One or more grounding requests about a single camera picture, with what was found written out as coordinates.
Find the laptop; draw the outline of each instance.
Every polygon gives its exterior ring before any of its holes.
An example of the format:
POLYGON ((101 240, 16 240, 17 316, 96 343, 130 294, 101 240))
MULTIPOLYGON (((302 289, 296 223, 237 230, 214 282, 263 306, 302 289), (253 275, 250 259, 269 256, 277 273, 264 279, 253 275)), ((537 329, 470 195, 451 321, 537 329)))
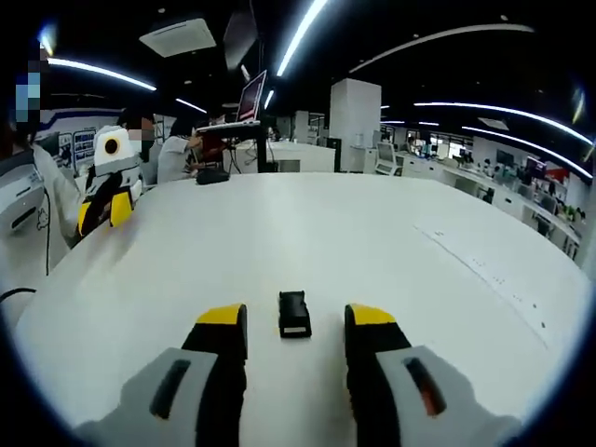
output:
POLYGON ((261 104, 261 96, 263 95, 264 81, 267 78, 267 71, 265 70, 254 79, 250 81, 243 89, 240 97, 240 105, 235 123, 217 124, 215 126, 207 126, 205 128, 196 129, 196 131, 216 130, 216 129, 232 129, 241 128, 245 126, 260 126, 257 115, 259 113, 259 106, 261 104))

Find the curved led light strip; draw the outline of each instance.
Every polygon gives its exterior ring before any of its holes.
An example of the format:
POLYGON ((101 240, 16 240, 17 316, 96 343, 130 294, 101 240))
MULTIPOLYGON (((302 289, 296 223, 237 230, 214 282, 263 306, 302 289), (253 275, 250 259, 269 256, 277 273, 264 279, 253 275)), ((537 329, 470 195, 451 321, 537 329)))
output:
POLYGON ((505 135, 503 133, 498 133, 498 132, 492 132, 490 130, 484 130, 484 129, 476 129, 476 128, 469 128, 468 126, 462 126, 462 129, 467 129, 467 130, 474 130, 475 132, 482 132, 482 133, 488 133, 490 135, 495 135, 497 137, 501 137, 501 138, 507 138, 509 140, 513 140, 514 142, 521 142, 523 144, 527 144, 528 146, 532 146, 535 149, 538 149, 540 151, 543 151, 551 156, 554 156, 555 158, 561 160, 563 163, 567 164, 568 166, 570 166, 571 168, 576 169, 577 171, 581 172, 582 174, 584 174, 586 177, 588 177, 589 179, 592 178, 592 175, 587 172, 585 169, 581 168, 580 166, 578 166, 576 163, 574 163, 573 161, 565 158, 564 156, 560 156, 559 154, 557 154, 556 152, 552 152, 551 150, 539 146, 538 144, 534 144, 533 142, 527 142, 526 140, 522 140, 521 138, 515 138, 515 137, 511 137, 510 135, 505 135))
POLYGON ((77 68, 79 70, 86 70, 88 72, 99 73, 100 75, 115 77, 116 79, 130 82, 130 84, 134 84, 135 86, 147 88, 148 90, 151 90, 151 91, 156 90, 155 87, 150 86, 149 84, 145 84, 144 82, 138 81, 136 79, 133 79, 132 77, 124 76, 123 74, 112 72, 110 70, 106 70, 105 68, 95 67, 95 66, 89 65, 87 63, 67 61, 66 59, 56 59, 56 58, 47 58, 47 62, 49 62, 50 65, 59 65, 62 67, 77 68))
POLYGON ((207 113, 205 110, 201 109, 200 107, 197 107, 196 105, 191 104, 190 102, 186 102, 185 100, 181 100, 180 98, 176 98, 176 101, 181 102, 182 104, 187 105, 189 107, 192 107, 193 109, 197 109, 198 111, 203 112, 204 114, 207 113))
POLYGON ((447 105, 452 107, 470 107, 474 109, 484 109, 484 110, 495 110, 497 112, 506 112, 508 114, 514 114, 519 116, 525 116, 527 118, 535 119, 536 121, 543 122, 548 124, 549 126, 553 126, 554 128, 560 129, 563 132, 567 132, 569 135, 573 135, 577 139, 581 140, 582 142, 586 142, 588 144, 593 144, 592 140, 575 130, 568 128, 564 124, 558 123, 557 121, 553 121, 552 119, 545 118, 544 116, 530 114, 528 112, 524 112, 522 110, 515 110, 515 109, 508 109, 507 107, 497 107, 495 105, 484 105, 484 104, 470 104, 467 102, 415 102, 414 105, 416 107, 426 107, 431 105, 447 105))
POLYGON ((281 64, 279 65, 278 76, 283 75, 283 72, 286 70, 288 63, 290 63, 291 57, 293 56, 294 52, 298 48, 298 45, 300 45, 300 41, 305 36, 306 31, 308 30, 308 27, 312 24, 312 22, 315 20, 315 18, 317 17, 319 12, 323 9, 323 7, 325 6, 326 3, 327 3, 327 0, 315 0, 313 2, 313 4, 310 6, 310 8, 308 9, 308 12, 306 12, 305 17, 302 19, 302 22, 300 23, 300 26, 298 27, 298 31, 296 31, 294 38, 290 42, 290 46, 286 50, 286 54, 283 57, 283 61, 281 61, 281 64))
POLYGON ((264 100, 264 109, 267 110, 267 107, 269 106, 269 103, 271 102, 271 98, 273 98, 273 90, 269 90, 269 94, 267 95, 267 99, 264 100))
POLYGON ((415 40, 408 42, 406 44, 399 45, 398 47, 395 47, 395 48, 391 48, 388 51, 385 51, 384 53, 381 53, 378 56, 375 56, 374 58, 370 59, 369 61, 365 61, 365 62, 361 63, 360 65, 354 67, 352 70, 350 70, 350 73, 357 72, 360 68, 364 68, 373 62, 377 62, 377 61, 381 60, 382 58, 385 58, 385 57, 389 56, 390 54, 393 54, 393 53, 398 52, 405 48, 413 47, 415 45, 424 44, 425 42, 428 42, 430 40, 440 39, 442 37, 447 37, 448 35, 474 33, 477 31, 522 31, 522 32, 526 32, 526 33, 533 33, 534 29, 530 28, 529 26, 525 26, 525 25, 514 25, 514 24, 509 24, 509 23, 496 23, 496 24, 491 24, 491 25, 463 26, 461 28, 454 28, 452 30, 441 31, 440 33, 427 35, 425 37, 420 37, 419 39, 415 39, 415 40))

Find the white workstation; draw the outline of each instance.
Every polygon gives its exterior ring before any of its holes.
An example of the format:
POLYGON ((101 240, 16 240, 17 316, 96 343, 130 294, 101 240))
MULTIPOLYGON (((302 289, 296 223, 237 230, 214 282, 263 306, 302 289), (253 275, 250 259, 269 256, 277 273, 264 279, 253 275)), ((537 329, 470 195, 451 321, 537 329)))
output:
MULTIPOLYGON (((267 161, 277 162, 279 172, 333 172, 334 158, 335 150, 328 147, 299 142, 267 142, 267 161)), ((224 151, 223 166, 232 175, 257 173, 255 144, 242 142, 234 152, 224 151)))
POLYGON ((589 315, 589 281, 529 226, 440 182, 254 174, 159 185, 118 228, 97 228, 43 281, 15 329, 34 382, 70 427, 100 420, 122 386, 197 316, 248 307, 243 446, 355 445, 344 307, 391 313, 521 421, 557 385, 589 315), (304 290, 312 338, 278 333, 280 291, 304 290))
POLYGON ((549 240, 572 259, 580 244, 580 236, 567 221, 555 216, 540 204, 514 189, 495 182, 476 169, 458 168, 451 159, 429 160, 419 156, 396 152, 378 159, 376 171, 381 174, 398 175, 417 179, 429 179, 482 198, 489 189, 494 190, 492 205, 536 229, 536 215, 550 225, 549 240))

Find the ceiling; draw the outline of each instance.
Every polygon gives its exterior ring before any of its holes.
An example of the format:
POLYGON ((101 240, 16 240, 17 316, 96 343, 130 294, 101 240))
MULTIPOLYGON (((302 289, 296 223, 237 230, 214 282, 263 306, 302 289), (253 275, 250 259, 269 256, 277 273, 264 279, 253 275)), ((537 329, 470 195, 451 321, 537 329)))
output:
MULTIPOLYGON (((238 1, 198 1, 191 7, 188 3, 171 3, 175 2, 154 7, 118 6, 117 10, 71 7, 52 11, 53 15, 47 17, 53 18, 59 30, 55 57, 130 75, 157 90, 150 92, 97 74, 51 67, 42 87, 49 107, 123 107, 147 102, 157 113, 180 115, 197 111, 177 103, 175 98, 207 110, 218 109, 225 102, 237 102, 244 81, 239 70, 227 71, 222 42, 238 1), (164 13, 158 12, 161 7, 166 9, 164 13), (157 20, 193 11, 204 14, 217 47, 161 58, 138 40, 157 20)), ((331 84, 350 76, 382 86, 383 104, 390 106, 383 110, 386 120, 437 122, 440 127, 435 130, 470 135, 461 127, 503 132, 547 147, 577 163, 588 152, 589 144, 543 123, 499 112, 413 104, 497 105, 545 116, 591 139, 596 137, 591 122, 596 114, 591 100, 596 93, 591 81, 596 79, 596 70, 589 63, 588 46, 593 40, 589 37, 590 15, 582 13, 573 2, 549 9, 543 3, 519 0, 493 4, 468 0, 329 0, 306 32, 285 74, 278 78, 275 72, 311 3, 312 0, 252 0, 261 45, 255 44, 243 63, 251 75, 269 70, 267 88, 276 91, 267 111, 272 115, 287 115, 295 110, 328 113, 331 84), (483 24, 520 24, 534 32, 451 35, 414 45, 349 73, 362 61, 393 47, 431 34, 483 24), (583 113, 574 123, 582 94, 583 113), (479 117, 502 119, 509 131, 488 128, 479 117)), ((504 142, 529 149, 523 144, 504 142)), ((582 166, 591 171, 591 163, 582 166)))

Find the office chair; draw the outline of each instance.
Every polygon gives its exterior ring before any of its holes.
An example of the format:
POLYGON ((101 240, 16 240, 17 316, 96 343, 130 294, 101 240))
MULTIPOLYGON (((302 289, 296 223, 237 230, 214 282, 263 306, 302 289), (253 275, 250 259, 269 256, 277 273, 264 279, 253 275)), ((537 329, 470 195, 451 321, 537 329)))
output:
POLYGON ((534 199, 534 193, 532 192, 532 188, 530 186, 525 185, 525 184, 521 184, 518 187, 518 194, 520 196, 523 196, 523 197, 527 198, 528 200, 534 199))
POLYGON ((540 199, 540 206, 551 214, 557 209, 557 201, 552 196, 543 195, 540 199))
POLYGON ((389 142, 378 142, 376 144, 377 158, 374 170, 379 174, 394 176, 398 170, 398 162, 393 152, 393 144, 389 142))

